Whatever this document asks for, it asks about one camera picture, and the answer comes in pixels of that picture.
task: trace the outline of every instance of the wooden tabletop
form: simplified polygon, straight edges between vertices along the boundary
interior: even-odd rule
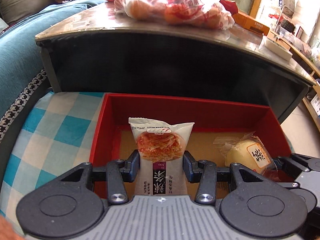
[[[293,59],[285,61],[267,48],[259,48],[262,37],[235,25],[230,30],[210,30],[192,26],[170,26],[134,20],[123,14],[115,14],[114,4],[106,2],[77,13],[36,35],[36,42],[61,36],[86,34],[87,32],[130,32],[176,36],[232,47],[252,54],[285,69],[310,85],[314,79]]]

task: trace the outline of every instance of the spicy shredded food package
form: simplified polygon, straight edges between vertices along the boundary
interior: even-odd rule
[[[136,195],[185,195],[186,178],[182,161],[194,123],[129,118],[140,154]]]

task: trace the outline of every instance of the blue and white checkered fabric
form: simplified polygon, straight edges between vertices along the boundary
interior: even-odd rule
[[[13,148],[0,194],[0,215],[21,233],[16,206],[29,192],[90,156],[104,93],[49,92],[30,112]]]

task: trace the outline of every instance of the white plastic package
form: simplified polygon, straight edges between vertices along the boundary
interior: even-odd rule
[[[186,195],[183,154],[194,123],[129,118],[140,154],[135,195]]]
[[[225,157],[225,166],[231,163],[241,163],[257,173],[264,174],[266,170],[276,170],[276,165],[259,137],[253,133],[246,134],[241,139],[236,137],[217,137],[214,144]]]
[[[137,20],[157,20],[170,25],[228,29],[231,13],[220,0],[115,0],[115,11]]]
[[[292,58],[292,53],[289,50],[287,50],[285,47],[281,46],[276,41],[268,38],[267,36],[262,37],[261,44],[259,46],[259,50],[261,51],[265,48],[271,50],[273,53],[277,54],[278,56],[280,56],[281,58],[283,58],[286,61],[290,61],[290,59]]]
[[[316,65],[317,68],[320,68],[320,48],[314,47],[311,50],[311,57],[313,63]]]

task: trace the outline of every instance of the orange box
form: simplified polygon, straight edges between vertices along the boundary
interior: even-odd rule
[[[241,27],[258,33],[258,34],[264,34],[268,35],[270,28],[260,22],[258,22],[256,19],[250,17],[249,15],[246,15],[243,12],[238,12],[237,14],[234,14],[233,19],[235,20],[236,24],[240,25]]]

